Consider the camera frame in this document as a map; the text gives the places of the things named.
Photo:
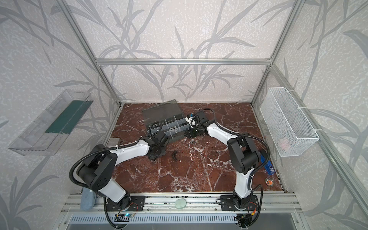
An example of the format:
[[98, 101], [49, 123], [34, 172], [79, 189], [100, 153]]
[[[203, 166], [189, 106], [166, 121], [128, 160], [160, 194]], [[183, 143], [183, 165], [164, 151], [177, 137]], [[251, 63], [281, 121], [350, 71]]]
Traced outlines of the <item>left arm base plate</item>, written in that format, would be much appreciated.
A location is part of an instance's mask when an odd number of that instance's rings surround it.
[[114, 202], [110, 198], [106, 200], [107, 211], [143, 211], [146, 197], [144, 195], [125, 195], [119, 202]]

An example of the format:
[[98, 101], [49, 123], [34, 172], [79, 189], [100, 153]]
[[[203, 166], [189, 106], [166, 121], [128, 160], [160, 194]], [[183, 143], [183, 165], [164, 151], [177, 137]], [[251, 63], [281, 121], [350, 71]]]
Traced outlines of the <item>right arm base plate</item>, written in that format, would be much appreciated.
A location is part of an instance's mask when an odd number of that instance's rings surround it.
[[245, 198], [237, 195], [220, 196], [220, 205], [222, 211], [250, 211], [258, 210], [258, 197], [250, 194]]

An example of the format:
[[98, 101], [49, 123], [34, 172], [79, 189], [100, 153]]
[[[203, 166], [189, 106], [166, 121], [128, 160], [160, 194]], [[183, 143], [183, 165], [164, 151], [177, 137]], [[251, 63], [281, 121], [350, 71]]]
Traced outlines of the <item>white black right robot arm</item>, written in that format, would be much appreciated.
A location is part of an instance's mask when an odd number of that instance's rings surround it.
[[216, 117], [209, 120], [204, 111], [205, 109], [186, 116], [189, 128], [185, 136], [195, 138], [206, 134], [228, 147], [232, 166], [236, 170], [234, 205], [238, 210], [245, 210], [253, 197], [253, 177], [270, 160], [270, 147], [258, 137], [224, 127], [217, 122]]

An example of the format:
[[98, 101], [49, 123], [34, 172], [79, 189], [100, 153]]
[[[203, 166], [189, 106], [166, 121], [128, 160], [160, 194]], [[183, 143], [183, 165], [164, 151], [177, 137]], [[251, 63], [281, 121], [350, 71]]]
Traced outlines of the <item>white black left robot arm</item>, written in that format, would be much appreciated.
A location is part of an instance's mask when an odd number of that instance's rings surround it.
[[112, 178], [114, 168], [140, 156], [147, 156], [154, 161], [165, 155], [168, 142], [169, 137], [159, 131], [125, 145], [108, 148], [99, 144], [71, 167], [69, 178], [74, 184], [103, 197], [106, 204], [112, 203], [120, 210], [126, 209], [131, 204], [131, 198], [129, 192]]

